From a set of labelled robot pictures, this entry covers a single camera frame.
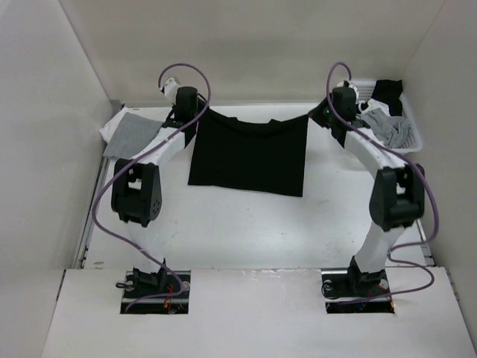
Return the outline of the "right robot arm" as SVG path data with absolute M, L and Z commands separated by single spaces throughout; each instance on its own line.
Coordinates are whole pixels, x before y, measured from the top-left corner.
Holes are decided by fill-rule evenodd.
M 369 125 L 357 117 L 356 91 L 334 88 L 309 118 L 329 129 L 342 148 L 353 154 L 374 180 L 369 201 L 371 225 L 363 245 L 344 273 L 324 273 L 327 297 L 363 297 L 386 280 L 390 249 L 406 228 L 424 213 L 424 186 L 418 173 L 394 154 L 381 150 Z

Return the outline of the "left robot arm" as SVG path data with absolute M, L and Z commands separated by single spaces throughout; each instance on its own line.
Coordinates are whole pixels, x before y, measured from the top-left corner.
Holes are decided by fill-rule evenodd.
M 150 145 L 130 159 L 118 159 L 112 185 L 111 208 L 124 223 L 147 227 L 162 208 L 160 166 L 182 151 L 197 133 L 197 114 L 206 99 L 194 87 L 180 86 L 171 112 Z

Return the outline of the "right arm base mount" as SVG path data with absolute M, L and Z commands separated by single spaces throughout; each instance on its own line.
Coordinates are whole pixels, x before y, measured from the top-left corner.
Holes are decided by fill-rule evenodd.
M 354 268 L 325 269 L 321 271 L 321 293 L 329 314 L 394 314 L 394 304 L 385 270 L 371 275 Z

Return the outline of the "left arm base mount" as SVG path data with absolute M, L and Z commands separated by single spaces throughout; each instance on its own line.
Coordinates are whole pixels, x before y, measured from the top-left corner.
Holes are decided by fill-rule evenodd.
M 121 290 L 121 314 L 130 315 L 185 315 L 189 313 L 189 295 L 192 274 L 179 271 L 179 282 L 161 268 L 157 272 L 143 272 L 134 268 L 123 281 L 116 283 Z

